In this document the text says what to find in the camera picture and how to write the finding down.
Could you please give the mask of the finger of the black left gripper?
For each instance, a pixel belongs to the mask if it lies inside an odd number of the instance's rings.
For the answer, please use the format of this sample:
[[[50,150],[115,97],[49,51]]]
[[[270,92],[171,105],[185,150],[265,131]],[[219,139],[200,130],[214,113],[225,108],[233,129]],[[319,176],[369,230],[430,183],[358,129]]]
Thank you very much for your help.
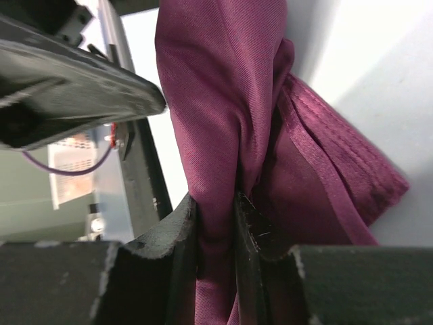
[[[1,146],[34,150],[109,122],[164,112],[153,83],[1,16]]]

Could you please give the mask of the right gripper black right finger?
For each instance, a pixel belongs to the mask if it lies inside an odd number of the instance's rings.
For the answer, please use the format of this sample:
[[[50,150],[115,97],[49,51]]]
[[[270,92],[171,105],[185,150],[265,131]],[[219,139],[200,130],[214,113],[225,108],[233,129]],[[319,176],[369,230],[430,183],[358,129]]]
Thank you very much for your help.
[[[241,324],[431,324],[432,249],[294,245],[234,203]]]

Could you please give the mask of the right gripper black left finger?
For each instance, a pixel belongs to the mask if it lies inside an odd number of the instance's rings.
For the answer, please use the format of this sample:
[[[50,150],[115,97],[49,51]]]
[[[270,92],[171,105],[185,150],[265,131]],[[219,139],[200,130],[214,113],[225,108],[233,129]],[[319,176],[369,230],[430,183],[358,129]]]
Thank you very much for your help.
[[[119,242],[2,242],[2,324],[193,324],[196,202]]]

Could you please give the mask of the purple cloth napkin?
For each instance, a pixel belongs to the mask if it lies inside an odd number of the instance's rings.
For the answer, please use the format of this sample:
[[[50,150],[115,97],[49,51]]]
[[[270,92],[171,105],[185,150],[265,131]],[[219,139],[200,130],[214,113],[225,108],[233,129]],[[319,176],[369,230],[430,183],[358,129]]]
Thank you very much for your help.
[[[196,324],[237,324],[233,201],[243,192],[296,244],[374,245],[409,185],[291,72],[285,1],[161,1],[155,46],[197,202]]]

